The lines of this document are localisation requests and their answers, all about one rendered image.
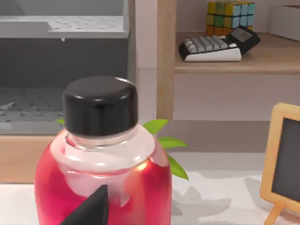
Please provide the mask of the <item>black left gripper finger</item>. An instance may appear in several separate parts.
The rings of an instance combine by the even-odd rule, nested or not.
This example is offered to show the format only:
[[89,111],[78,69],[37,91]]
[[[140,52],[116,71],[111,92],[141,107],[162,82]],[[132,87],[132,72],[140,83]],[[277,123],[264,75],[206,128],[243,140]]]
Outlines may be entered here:
[[60,225],[108,225],[108,189],[99,187]]

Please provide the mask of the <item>red bottle with black cap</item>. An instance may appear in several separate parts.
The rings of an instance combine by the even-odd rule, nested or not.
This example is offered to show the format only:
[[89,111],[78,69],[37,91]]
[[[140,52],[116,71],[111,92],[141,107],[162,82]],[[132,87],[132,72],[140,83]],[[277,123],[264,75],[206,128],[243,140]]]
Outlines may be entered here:
[[[65,156],[83,171],[110,172],[130,170],[146,161],[154,135],[138,124],[138,95],[130,81],[107,76],[81,78],[63,91]],[[101,129],[104,120],[121,122],[121,127]],[[172,183],[150,184],[137,181],[116,181],[104,184],[92,175],[75,173],[59,164],[50,152],[43,152],[35,172],[34,193],[39,225],[60,225],[102,185],[108,189],[108,225],[171,225]],[[108,147],[142,147],[144,153],[132,150],[124,156]]]

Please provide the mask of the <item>pale wooden drawer front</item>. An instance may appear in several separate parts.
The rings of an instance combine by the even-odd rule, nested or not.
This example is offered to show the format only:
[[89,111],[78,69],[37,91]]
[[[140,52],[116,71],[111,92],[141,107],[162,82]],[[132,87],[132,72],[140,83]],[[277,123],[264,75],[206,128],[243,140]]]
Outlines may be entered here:
[[53,135],[0,135],[0,184],[31,184]]

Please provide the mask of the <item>green leafy plant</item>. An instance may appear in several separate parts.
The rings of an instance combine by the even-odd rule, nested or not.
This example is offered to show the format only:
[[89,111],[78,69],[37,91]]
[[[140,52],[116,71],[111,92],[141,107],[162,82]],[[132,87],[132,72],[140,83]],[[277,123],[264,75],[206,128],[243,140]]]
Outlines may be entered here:
[[[121,127],[121,122],[115,122],[116,120],[104,120],[100,124],[100,128],[105,128],[105,123],[108,125],[108,129],[112,130],[115,126]],[[143,124],[143,127],[152,135],[155,135],[160,129],[162,129],[169,121],[165,119],[156,119],[156,120],[150,120]],[[178,164],[176,160],[174,160],[172,157],[168,156],[164,149],[167,148],[174,148],[174,147],[183,147],[186,146],[186,143],[183,141],[173,138],[173,137],[160,137],[155,140],[155,147],[148,148],[150,149],[149,157],[145,158],[146,161],[142,162],[142,164],[138,165],[138,168],[128,168],[128,170],[124,171],[117,171],[116,169],[113,169],[112,171],[108,172],[98,172],[95,169],[92,169],[91,171],[83,171],[81,168],[76,169],[73,167],[70,163],[75,162],[73,159],[69,159],[67,156],[65,156],[66,150],[68,146],[68,143],[65,141],[66,131],[62,130],[57,137],[54,139],[50,146],[50,152],[52,154],[52,157],[61,165],[64,165],[67,167],[67,169],[70,169],[70,171],[74,171],[75,173],[71,172],[71,175],[92,175],[93,179],[97,180],[103,180],[104,184],[108,183],[116,183],[116,181],[137,181],[137,180],[143,180],[143,182],[150,183],[152,185],[158,184],[158,183],[171,183],[172,182],[172,173],[175,176],[178,176],[182,179],[188,180],[188,175],[185,172],[185,170],[181,167],[181,165]],[[132,150],[138,150],[138,156],[140,156],[140,153],[144,153],[145,150],[142,150],[142,147],[134,147],[129,146],[129,150],[125,151],[125,149],[120,149],[120,147],[108,147],[109,150],[118,150],[117,152],[125,153],[124,156],[129,156],[129,153],[133,153]]]

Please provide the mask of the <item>grey pierced drawer inside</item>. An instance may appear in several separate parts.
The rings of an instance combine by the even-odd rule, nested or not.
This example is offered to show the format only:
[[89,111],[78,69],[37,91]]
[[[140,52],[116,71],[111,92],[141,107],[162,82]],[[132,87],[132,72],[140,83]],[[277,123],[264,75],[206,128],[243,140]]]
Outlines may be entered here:
[[61,92],[136,80],[135,0],[0,0],[0,135],[52,135]]

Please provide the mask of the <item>wooden open shelf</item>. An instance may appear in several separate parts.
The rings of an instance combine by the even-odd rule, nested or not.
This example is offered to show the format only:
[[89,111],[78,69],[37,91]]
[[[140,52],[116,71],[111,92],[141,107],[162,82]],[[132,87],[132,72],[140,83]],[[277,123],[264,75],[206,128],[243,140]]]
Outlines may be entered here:
[[300,75],[300,42],[261,33],[261,43],[242,62],[183,62],[177,44],[192,36],[176,33],[176,0],[157,1],[157,112],[172,120],[175,74]]

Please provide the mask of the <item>wooden framed blackboard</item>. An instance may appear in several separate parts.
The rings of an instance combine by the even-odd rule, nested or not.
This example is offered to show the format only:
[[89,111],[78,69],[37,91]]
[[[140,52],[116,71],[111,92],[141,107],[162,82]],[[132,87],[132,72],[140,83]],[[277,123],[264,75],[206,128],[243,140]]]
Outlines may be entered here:
[[300,214],[300,106],[273,107],[260,197],[274,204],[265,225],[274,225],[284,209]]

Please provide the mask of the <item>black and white calculator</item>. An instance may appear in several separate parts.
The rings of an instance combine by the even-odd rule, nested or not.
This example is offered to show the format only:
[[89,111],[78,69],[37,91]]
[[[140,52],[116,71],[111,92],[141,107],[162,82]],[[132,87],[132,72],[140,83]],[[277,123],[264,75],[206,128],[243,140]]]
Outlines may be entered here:
[[187,62],[241,61],[242,56],[260,43],[258,34],[239,26],[226,36],[199,36],[186,38],[178,51]]

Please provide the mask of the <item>coloured puzzle cube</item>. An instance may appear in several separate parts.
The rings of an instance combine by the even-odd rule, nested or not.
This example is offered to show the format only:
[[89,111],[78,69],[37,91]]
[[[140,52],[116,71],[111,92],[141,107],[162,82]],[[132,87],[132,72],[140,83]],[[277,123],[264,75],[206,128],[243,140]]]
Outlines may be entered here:
[[206,34],[225,36],[239,26],[253,29],[255,3],[248,0],[213,0],[207,3]]

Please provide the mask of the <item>white box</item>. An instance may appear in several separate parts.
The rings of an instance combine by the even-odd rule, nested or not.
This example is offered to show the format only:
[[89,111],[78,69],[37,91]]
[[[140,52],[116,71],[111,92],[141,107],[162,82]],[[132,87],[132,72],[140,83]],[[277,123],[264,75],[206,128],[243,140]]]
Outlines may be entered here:
[[270,34],[300,42],[300,5],[275,6]]

